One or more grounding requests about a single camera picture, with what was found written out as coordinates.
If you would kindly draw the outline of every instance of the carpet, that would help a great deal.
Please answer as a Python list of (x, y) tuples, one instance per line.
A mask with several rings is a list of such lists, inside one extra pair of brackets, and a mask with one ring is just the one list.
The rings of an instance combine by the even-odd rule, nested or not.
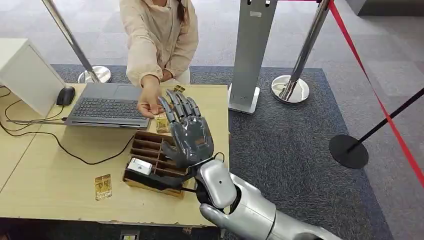
[[(69, 83), (83, 70), (80, 65), (53, 67)], [(125, 66), (108, 68), (112, 83), (128, 82)], [(232, 67), (192, 66), (190, 71), (192, 84), (229, 84), (233, 75)], [(345, 240), (393, 239), (365, 172), (339, 165), (328, 150), (331, 137), (348, 131), (324, 72), (305, 69), (302, 79), (309, 84), (309, 99), (286, 105), (272, 97), (270, 84), (290, 72), (262, 68), (254, 115), (229, 112), (230, 171), (259, 188), (278, 210)], [(141, 239), (219, 238), (213, 228), (188, 235), (172, 227), (88, 222), (55, 223), (46, 233), (54, 239), (118, 239), (120, 229), (134, 228), (141, 230)], [(225, 238), (236, 239), (230, 233)]]

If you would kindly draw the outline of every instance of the black stanchion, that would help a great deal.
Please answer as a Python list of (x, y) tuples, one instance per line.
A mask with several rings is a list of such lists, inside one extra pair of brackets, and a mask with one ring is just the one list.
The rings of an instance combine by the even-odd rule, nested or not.
[[(408, 99), (404, 104), (402, 104), (398, 109), (396, 109), (392, 114), (390, 114), (390, 118), (393, 119), (394, 117), (396, 117), (398, 114), (400, 114), (403, 110), (405, 110), (423, 95), (424, 88), (414, 94), (410, 99)], [(347, 168), (363, 168), (368, 163), (368, 151), (362, 144), (362, 142), (371, 137), (375, 132), (377, 132), (385, 124), (387, 124), (387, 122), (387, 118), (385, 118), (359, 140), (352, 136), (344, 134), (334, 136), (329, 143), (329, 150), (332, 157), (338, 163)]]

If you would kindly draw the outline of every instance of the gold card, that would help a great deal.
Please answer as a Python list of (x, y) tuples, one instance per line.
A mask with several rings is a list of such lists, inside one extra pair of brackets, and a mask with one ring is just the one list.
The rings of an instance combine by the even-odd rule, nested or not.
[(122, 240), (137, 240), (136, 235), (125, 235), (122, 237)]
[(94, 179), (94, 186), (96, 201), (112, 197), (112, 179), (110, 174), (96, 177)]
[(175, 85), (175, 87), (173, 88), (173, 91), (174, 92), (180, 92), (180, 93), (182, 93), (182, 92), (184, 92), (186, 89), (184, 88), (184, 87), (182, 87), (182, 86), (180, 86), (180, 85)]
[(166, 113), (161, 113), (154, 116), (156, 120), (156, 132), (158, 134), (170, 133), (170, 122), (168, 121)]

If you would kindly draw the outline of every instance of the woman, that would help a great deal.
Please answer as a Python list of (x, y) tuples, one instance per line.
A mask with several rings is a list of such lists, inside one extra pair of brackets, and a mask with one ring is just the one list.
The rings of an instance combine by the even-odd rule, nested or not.
[(154, 118), (163, 112), (159, 84), (178, 81), (195, 54), (199, 42), (195, 9), (191, 0), (120, 0), (119, 7), (129, 36), (126, 74), (143, 88), (138, 110)]

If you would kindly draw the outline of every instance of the computer mouse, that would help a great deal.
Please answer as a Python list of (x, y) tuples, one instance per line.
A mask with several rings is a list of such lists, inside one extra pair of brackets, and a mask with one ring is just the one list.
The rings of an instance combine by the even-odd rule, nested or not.
[(56, 105), (68, 106), (72, 103), (75, 97), (75, 88), (73, 86), (66, 86), (60, 90), (57, 96)]

